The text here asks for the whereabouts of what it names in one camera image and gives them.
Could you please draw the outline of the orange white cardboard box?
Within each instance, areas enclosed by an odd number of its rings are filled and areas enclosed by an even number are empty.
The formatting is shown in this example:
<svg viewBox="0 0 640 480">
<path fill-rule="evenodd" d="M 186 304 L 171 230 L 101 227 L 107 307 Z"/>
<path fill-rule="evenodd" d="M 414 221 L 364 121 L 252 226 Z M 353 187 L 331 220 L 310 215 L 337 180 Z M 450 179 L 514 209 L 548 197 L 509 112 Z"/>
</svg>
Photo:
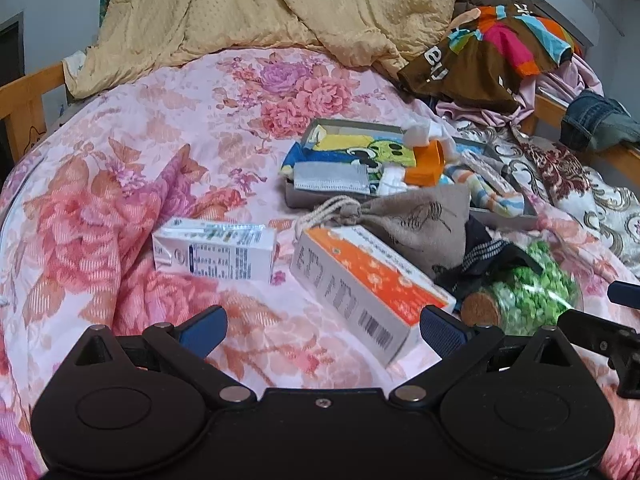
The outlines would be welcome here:
<svg viewBox="0 0 640 480">
<path fill-rule="evenodd" d="M 309 229 L 299 237 L 291 273 L 318 303 L 339 314 L 383 366 L 419 344 L 420 313 L 450 313 L 456 300 L 361 226 Z"/>
</svg>

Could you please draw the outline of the grey drawstring pouch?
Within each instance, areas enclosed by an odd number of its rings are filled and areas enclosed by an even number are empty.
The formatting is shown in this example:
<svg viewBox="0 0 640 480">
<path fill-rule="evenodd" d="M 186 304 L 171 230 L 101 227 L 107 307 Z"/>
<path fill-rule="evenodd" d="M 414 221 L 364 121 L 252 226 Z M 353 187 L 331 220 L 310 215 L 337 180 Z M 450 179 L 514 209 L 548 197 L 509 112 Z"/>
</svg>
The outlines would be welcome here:
<svg viewBox="0 0 640 480">
<path fill-rule="evenodd" d="M 299 217 L 295 234 L 313 226 L 362 226 L 434 278 L 463 261 L 470 203 L 462 184 L 418 188 L 364 203 L 337 195 Z"/>
</svg>

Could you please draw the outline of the grey felt cloth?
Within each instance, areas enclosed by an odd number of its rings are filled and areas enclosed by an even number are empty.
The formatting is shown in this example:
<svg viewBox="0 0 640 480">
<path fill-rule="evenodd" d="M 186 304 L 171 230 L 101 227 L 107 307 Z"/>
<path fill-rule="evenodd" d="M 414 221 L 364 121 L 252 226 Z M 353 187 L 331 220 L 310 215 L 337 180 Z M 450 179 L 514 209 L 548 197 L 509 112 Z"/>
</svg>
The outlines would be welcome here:
<svg viewBox="0 0 640 480">
<path fill-rule="evenodd" d="M 367 168 L 342 162 L 298 162 L 293 182 L 302 191 L 370 194 Z"/>
</svg>

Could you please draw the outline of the white knitted cloth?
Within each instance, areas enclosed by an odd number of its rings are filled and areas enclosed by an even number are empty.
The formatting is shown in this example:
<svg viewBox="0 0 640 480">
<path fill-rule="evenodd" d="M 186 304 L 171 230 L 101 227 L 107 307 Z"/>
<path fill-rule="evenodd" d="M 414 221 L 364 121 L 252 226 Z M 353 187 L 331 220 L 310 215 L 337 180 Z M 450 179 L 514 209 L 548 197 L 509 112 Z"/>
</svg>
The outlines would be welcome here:
<svg viewBox="0 0 640 480">
<path fill-rule="evenodd" d="M 511 183 L 479 154 L 465 150 L 459 155 L 459 160 L 481 176 L 500 195 L 507 196 L 516 193 L 516 189 Z"/>
</svg>

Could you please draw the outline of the grey tray cartoon frog picture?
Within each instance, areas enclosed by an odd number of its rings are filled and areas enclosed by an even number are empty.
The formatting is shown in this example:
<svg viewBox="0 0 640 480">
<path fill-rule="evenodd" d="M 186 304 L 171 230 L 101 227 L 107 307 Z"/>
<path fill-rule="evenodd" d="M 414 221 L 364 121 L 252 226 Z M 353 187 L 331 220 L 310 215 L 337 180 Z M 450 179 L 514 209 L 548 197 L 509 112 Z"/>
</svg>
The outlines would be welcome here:
<svg viewBox="0 0 640 480">
<path fill-rule="evenodd" d="M 525 211 L 516 218 L 503 218 L 486 209 L 470 203 L 470 214 L 491 229 L 531 230 L 536 226 L 537 214 L 534 206 L 522 191 L 515 178 L 509 174 L 498 154 L 486 143 L 466 140 L 457 134 L 458 158 L 447 162 L 439 182 L 435 185 L 457 184 L 445 174 L 447 165 L 465 166 L 459 155 L 469 150 L 482 156 L 524 196 Z M 363 203 L 375 197 L 393 195 L 400 192 L 432 188 L 414 186 L 404 182 L 406 169 L 413 167 L 416 160 L 413 148 L 404 144 L 404 132 L 395 126 L 374 124 L 373 122 L 351 122 L 344 119 L 315 119 L 303 137 L 292 145 L 283 159 L 280 174 L 284 180 L 285 203 L 295 209 L 311 209 L 337 195 L 347 195 Z M 342 162 L 365 166 L 369 176 L 370 194 L 323 193 L 296 190 L 293 182 L 293 168 L 298 162 Z"/>
</svg>

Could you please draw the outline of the wooden bed frame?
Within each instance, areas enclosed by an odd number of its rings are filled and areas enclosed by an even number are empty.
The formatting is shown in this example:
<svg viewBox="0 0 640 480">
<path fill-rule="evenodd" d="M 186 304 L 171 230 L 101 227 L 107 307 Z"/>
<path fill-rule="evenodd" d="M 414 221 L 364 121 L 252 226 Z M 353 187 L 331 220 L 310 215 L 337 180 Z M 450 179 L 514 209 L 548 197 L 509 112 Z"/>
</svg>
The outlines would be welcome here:
<svg viewBox="0 0 640 480">
<path fill-rule="evenodd" d="M 64 84 L 63 64 L 58 62 L 1 88 L 0 115 L 14 162 L 23 158 L 47 132 L 42 96 Z"/>
</svg>

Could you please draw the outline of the lilac cloth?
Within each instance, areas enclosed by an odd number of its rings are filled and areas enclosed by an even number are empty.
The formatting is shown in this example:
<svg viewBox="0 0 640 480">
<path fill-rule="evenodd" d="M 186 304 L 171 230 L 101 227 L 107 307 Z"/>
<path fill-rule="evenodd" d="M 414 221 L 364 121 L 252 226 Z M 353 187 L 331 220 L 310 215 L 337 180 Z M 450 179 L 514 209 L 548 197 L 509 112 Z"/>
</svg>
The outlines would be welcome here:
<svg viewBox="0 0 640 480">
<path fill-rule="evenodd" d="M 520 91 L 515 95 L 518 107 L 512 114 L 454 103 L 438 103 L 436 114 L 446 118 L 448 122 L 466 120 L 482 127 L 501 128 L 509 122 L 520 124 L 527 117 L 532 116 L 537 94 L 552 96 L 568 105 L 584 90 L 604 96 L 602 82 L 597 74 L 583 58 L 574 54 L 570 62 L 562 64 L 553 72 L 541 74 L 537 78 L 525 79 L 521 83 Z"/>
</svg>

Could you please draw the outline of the white milk carton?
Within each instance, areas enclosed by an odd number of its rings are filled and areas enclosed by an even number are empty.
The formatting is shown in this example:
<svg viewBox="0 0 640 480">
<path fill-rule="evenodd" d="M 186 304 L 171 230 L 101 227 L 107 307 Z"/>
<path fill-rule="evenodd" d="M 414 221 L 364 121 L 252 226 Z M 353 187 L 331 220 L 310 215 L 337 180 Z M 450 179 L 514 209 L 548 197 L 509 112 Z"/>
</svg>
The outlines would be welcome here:
<svg viewBox="0 0 640 480">
<path fill-rule="evenodd" d="M 262 224 L 174 217 L 152 234 L 155 270 L 214 280 L 271 280 L 277 231 Z"/>
</svg>

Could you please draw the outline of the pink floral bedspread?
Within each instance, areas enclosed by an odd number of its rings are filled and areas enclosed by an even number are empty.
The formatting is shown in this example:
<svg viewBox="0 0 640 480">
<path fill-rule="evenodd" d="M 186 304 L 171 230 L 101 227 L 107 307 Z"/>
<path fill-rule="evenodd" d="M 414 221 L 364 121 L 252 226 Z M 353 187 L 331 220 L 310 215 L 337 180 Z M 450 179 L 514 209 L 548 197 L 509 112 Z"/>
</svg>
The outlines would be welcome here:
<svg viewBox="0 0 640 480">
<path fill-rule="evenodd" d="M 297 212 L 280 167 L 314 118 L 413 126 L 434 114 L 373 70 L 304 49 L 228 50 L 107 91 L 12 171 L 1 193 L 1 474 L 47 470 L 32 410 L 85 330 L 137 336 L 213 304 L 228 335 L 207 364 L 268 388 L 390 390 L 437 362 L 382 365 L 292 277 Z M 267 283 L 158 273 L 152 234 L 186 217 L 268 226 Z"/>
</svg>

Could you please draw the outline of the brown multicolour shirt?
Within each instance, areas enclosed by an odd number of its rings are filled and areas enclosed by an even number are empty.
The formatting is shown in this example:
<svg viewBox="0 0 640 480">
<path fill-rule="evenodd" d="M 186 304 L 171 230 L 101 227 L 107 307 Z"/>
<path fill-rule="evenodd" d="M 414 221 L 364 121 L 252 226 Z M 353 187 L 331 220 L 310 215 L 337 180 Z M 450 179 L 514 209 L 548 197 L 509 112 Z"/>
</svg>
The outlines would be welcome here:
<svg viewBox="0 0 640 480">
<path fill-rule="evenodd" d="M 446 36 L 398 79 L 421 99 L 511 115 L 524 80 L 556 70 L 581 50 L 565 28 L 524 3 L 478 6 L 452 20 Z"/>
</svg>

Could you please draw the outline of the striped pastel sock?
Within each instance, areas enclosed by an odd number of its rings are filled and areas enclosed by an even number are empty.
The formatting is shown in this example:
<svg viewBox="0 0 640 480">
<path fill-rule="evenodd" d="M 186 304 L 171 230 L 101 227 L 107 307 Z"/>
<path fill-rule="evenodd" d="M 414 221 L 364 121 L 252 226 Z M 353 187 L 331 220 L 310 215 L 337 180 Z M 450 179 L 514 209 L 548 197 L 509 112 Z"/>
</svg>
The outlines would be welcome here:
<svg viewBox="0 0 640 480">
<path fill-rule="evenodd" d="M 445 174 L 454 183 L 464 184 L 469 189 L 474 207 L 486 209 L 503 218 L 516 218 L 524 214 L 525 200 L 522 193 L 515 190 L 500 193 L 483 176 L 463 166 L 447 165 Z"/>
</svg>

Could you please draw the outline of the jar of green beads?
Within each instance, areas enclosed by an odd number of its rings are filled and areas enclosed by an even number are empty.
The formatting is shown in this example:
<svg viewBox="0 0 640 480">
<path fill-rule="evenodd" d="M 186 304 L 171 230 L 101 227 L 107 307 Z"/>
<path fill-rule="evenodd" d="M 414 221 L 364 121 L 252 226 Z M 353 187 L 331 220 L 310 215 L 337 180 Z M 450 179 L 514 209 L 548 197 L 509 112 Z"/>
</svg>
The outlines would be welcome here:
<svg viewBox="0 0 640 480">
<path fill-rule="evenodd" d="M 541 271 L 518 266 L 467 296 L 459 311 L 465 324 L 495 325 L 507 335 L 530 336 L 542 326 L 555 325 L 562 313 L 582 310 L 579 285 L 556 262 L 549 244 L 536 240 L 524 252 Z"/>
</svg>

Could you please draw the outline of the white maroon damask blanket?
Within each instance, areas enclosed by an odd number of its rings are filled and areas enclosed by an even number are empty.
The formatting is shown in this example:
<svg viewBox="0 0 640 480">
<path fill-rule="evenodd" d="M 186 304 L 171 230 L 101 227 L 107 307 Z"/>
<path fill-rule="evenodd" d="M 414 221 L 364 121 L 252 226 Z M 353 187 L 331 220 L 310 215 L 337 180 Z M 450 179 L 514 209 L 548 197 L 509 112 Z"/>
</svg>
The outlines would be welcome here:
<svg viewBox="0 0 640 480">
<path fill-rule="evenodd" d="M 606 184 L 568 148 L 541 136 L 470 122 L 462 122 L 457 134 L 488 144 L 522 188 L 571 216 L 639 274 L 639 200 L 629 188 Z"/>
</svg>

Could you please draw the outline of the orange sock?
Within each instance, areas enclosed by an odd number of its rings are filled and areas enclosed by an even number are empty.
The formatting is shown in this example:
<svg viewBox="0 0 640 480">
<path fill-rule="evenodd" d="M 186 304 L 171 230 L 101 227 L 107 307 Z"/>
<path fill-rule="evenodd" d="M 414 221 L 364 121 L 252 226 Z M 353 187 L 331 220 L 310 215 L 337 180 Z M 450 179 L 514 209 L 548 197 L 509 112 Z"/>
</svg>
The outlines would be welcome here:
<svg viewBox="0 0 640 480">
<path fill-rule="evenodd" d="M 412 150 L 416 164 L 406 169 L 405 184 L 435 186 L 439 182 L 445 166 L 442 144 L 433 140 L 427 145 L 416 146 Z"/>
</svg>

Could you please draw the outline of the blue denim jeans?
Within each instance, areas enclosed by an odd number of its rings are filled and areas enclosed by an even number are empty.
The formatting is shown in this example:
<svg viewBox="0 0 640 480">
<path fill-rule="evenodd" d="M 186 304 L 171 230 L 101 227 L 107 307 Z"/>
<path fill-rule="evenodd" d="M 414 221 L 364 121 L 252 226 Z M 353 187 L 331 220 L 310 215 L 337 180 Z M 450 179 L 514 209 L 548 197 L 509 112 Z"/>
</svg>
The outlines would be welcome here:
<svg viewBox="0 0 640 480">
<path fill-rule="evenodd" d="M 620 102 L 584 90 L 565 111 L 560 141 L 575 152 L 601 153 L 622 143 L 638 146 L 640 126 Z"/>
</svg>

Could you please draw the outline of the navy patterned sock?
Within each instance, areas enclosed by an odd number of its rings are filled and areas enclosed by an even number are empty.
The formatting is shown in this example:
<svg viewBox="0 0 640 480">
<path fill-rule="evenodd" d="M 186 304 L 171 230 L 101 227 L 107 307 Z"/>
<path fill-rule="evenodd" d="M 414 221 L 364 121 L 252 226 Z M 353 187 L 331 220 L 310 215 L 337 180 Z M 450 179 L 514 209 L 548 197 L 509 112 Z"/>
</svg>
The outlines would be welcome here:
<svg viewBox="0 0 640 480">
<path fill-rule="evenodd" d="M 536 275 L 542 273 L 542 266 L 524 249 L 508 240 L 494 240 L 483 223 L 470 217 L 465 223 L 462 263 L 451 269 L 440 268 L 435 284 L 462 300 L 483 286 L 504 281 L 512 271 L 521 268 Z"/>
</svg>

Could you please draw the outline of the beige dotted quilt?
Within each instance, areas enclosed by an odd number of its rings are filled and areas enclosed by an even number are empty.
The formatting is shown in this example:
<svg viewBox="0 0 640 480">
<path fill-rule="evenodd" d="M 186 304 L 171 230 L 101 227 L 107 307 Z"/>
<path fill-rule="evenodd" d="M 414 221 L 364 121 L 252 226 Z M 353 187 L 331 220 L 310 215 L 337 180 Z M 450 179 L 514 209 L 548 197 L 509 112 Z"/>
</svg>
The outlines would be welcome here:
<svg viewBox="0 0 640 480">
<path fill-rule="evenodd" d="M 231 48 L 325 50 L 393 77 L 442 36 L 456 0 L 111 0 L 96 44 L 63 62 L 77 99 Z"/>
</svg>

